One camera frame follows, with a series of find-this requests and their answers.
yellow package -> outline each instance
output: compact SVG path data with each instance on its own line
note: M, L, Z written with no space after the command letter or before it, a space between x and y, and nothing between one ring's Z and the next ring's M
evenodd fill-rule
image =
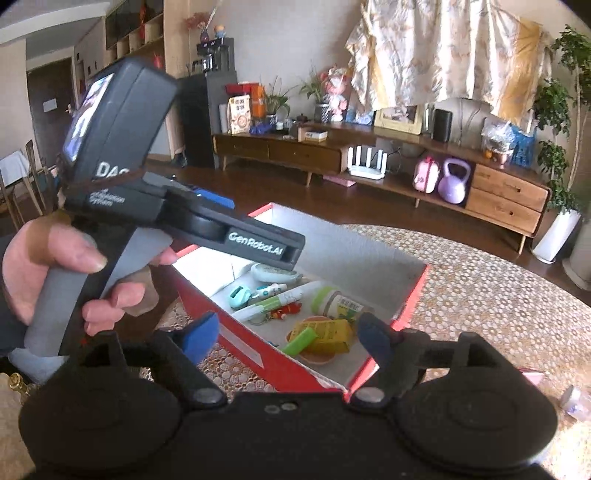
M294 327L290 338L295 338L308 327L315 331L318 338L306 347L305 352L320 354L348 353L351 344L355 340L355 333L347 319L302 322Z

pink bag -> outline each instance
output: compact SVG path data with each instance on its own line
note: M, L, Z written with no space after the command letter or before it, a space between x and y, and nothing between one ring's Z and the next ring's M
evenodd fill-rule
M413 186L419 192L432 193L435 190L441 169L431 157L424 158L414 169Z

drawer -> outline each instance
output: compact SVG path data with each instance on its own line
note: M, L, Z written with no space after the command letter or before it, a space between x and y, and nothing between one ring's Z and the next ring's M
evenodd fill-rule
M541 214L519 203L501 198L492 193L483 192L474 187L466 203L466 210L479 213L492 220L533 233L540 221Z
M544 209L548 190L507 173L477 165L472 186L519 203L537 212Z
M340 150L286 141L269 142L269 159L307 171L338 174L346 170Z
M214 141L218 155L234 155L255 160L269 159L268 141L264 138L216 135Z

white router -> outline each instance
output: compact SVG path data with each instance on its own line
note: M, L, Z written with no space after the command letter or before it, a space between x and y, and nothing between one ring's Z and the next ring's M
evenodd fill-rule
M355 165L353 165L353 153L357 150L355 155ZM373 160L372 147L367 147L367 155L365 157L365 166L361 165L361 145L349 147L347 153L347 168L353 177L363 177L370 180L381 180L386 176L386 163L388 154L384 153L382 149L378 150L376 156L378 157L375 168L371 166Z

wooden floor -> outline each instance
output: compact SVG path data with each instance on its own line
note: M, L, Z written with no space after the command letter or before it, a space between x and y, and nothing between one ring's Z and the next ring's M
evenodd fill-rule
M176 170L155 164L150 169L176 174L183 183L230 197L243 213L277 202L334 223L385 225L448 238L530 270L591 304L591 292L574 285L560 261L545 265L527 247L519 256L521 236L517 233L437 205L422 202L415 209L411 198L360 184L345 188L319 176L314 176L306 187L306 174L300 171L245 160L230 165L225 172L191 167Z

